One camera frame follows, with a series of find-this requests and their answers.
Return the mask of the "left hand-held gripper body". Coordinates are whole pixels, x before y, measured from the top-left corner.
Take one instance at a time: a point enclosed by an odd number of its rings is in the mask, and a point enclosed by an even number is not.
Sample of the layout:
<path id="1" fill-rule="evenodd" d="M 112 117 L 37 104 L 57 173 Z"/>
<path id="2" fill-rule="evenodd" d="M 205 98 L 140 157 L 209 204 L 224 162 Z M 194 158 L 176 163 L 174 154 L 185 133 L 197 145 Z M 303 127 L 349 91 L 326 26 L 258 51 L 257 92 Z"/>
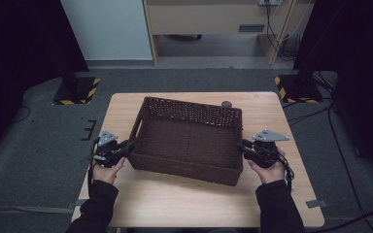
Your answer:
<path id="1" fill-rule="evenodd" d="M 123 153 L 123 145 L 118 142 L 118 137 L 117 134 L 102 131 L 92 143 L 92 158 L 107 168 L 117 165 Z"/>

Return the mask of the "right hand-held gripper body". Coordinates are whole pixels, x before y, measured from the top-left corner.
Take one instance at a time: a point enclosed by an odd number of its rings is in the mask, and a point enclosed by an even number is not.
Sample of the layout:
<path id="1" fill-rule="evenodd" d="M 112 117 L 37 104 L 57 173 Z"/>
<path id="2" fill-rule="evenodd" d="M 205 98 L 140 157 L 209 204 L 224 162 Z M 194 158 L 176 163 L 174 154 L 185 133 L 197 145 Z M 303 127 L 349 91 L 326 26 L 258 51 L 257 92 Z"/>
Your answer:
<path id="1" fill-rule="evenodd" d="M 254 155 L 252 161 L 261 168 L 269 168 L 280 159 L 280 153 L 276 143 L 279 141 L 288 141 L 289 137 L 264 129 L 253 135 Z"/>

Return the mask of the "brown wicker basket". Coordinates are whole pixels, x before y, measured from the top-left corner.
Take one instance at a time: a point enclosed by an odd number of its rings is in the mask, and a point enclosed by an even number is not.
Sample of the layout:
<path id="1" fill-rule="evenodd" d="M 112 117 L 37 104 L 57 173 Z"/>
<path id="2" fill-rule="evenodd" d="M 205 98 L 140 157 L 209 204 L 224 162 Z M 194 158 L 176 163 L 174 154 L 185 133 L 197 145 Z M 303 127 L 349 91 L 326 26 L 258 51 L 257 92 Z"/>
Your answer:
<path id="1" fill-rule="evenodd" d="M 133 168 L 234 186 L 243 172 L 237 108 L 146 97 L 132 128 Z"/>

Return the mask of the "person's left hand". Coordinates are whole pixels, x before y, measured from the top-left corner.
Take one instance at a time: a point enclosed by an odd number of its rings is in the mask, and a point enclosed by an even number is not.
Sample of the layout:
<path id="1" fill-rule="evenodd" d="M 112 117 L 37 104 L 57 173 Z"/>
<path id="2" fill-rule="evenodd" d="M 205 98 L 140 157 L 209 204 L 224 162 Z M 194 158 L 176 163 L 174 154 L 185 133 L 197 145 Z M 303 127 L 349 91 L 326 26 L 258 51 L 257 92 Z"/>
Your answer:
<path id="1" fill-rule="evenodd" d="M 115 166 L 108 168 L 100 165 L 96 160 L 94 160 L 92 163 L 92 178 L 95 181 L 113 184 L 118 171 L 123 167 L 124 162 L 125 157 L 121 158 Z"/>

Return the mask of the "person's right hand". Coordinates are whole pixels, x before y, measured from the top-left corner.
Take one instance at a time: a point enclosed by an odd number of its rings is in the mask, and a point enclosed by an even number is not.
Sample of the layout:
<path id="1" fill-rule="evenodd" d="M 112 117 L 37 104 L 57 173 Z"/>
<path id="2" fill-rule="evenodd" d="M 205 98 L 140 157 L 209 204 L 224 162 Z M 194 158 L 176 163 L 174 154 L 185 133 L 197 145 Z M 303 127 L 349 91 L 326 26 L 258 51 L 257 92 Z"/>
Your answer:
<path id="1" fill-rule="evenodd" d="M 285 177 L 285 167 L 280 161 L 275 162 L 269 168 L 261 168 L 255 162 L 249 160 L 249 166 L 258 174 L 262 184 L 281 181 Z"/>

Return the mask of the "striped black stand base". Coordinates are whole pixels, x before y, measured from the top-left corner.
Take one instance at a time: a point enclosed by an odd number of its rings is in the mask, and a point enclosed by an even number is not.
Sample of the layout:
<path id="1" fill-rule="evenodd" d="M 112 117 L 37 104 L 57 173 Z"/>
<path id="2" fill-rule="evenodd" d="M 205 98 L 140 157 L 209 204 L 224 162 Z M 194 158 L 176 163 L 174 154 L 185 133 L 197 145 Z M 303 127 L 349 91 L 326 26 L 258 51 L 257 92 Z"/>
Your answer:
<path id="1" fill-rule="evenodd" d="M 314 81 L 296 75 L 279 75 L 274 78 L 279 94 L 285 103 L 320 103 L 322 94 Z"/>
<path id="2" fill-rule="evenodd" d="M 95 94 L 99 82 L 94 77 L 75 78 L 71 83 L 63 81 L 52 102 L 54 105 L 87 104 Z"/>

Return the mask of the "grey vent label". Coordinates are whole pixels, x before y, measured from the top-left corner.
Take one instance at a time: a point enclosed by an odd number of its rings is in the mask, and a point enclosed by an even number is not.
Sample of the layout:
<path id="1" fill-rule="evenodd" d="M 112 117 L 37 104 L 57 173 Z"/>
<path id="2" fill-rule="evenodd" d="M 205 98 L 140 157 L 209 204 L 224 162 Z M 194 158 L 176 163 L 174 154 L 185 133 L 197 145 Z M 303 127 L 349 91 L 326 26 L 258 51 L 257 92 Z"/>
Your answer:
<path id="1" fill-rule="evenodd" d="M 261 33 L 264 30 L 264 24 L 240 24 L 239 25 L 239 32 L 254 32 L 254 33 Z"/>

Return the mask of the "white panel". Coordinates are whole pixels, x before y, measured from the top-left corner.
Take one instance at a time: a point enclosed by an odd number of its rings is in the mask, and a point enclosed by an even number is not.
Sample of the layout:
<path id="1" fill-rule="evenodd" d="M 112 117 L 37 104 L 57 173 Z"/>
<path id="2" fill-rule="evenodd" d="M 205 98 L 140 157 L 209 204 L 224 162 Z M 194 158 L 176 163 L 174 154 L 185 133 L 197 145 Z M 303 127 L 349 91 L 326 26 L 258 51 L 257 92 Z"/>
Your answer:
<path id="1" fill-rule="evenodd" d="M 60 0 L 87 61 L 152 60 L 143 0 Z"/>

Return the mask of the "black curtain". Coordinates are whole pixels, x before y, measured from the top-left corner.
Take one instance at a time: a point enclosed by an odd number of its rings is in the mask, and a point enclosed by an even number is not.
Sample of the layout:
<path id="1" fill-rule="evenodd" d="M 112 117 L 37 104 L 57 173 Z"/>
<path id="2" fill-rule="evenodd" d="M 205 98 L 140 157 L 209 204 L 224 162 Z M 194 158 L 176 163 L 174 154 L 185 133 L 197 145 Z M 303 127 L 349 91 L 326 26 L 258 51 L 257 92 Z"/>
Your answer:
<path id="1" fill-rule="evenodd" d="M 0 138 L 26 89 L 86 69 L 60 0 L 0 0 Z"/>
<path id="2" fill-rule="evenodd" d="M 373 0 L 316 0 L 293 69 L 338 75 L 335 103 L 358 153 L 373 158 Z"/>

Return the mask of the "white power strip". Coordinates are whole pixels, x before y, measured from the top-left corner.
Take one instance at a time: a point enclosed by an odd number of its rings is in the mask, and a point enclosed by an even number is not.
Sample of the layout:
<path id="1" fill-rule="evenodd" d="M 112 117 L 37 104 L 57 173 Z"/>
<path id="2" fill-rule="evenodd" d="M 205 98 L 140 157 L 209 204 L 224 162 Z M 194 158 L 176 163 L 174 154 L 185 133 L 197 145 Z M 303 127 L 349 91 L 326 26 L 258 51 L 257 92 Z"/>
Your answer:
<path id="1" fill-rule="evenodd" d="M 280 6 L 283 0 L 259 0 L 259 6 Z"/>

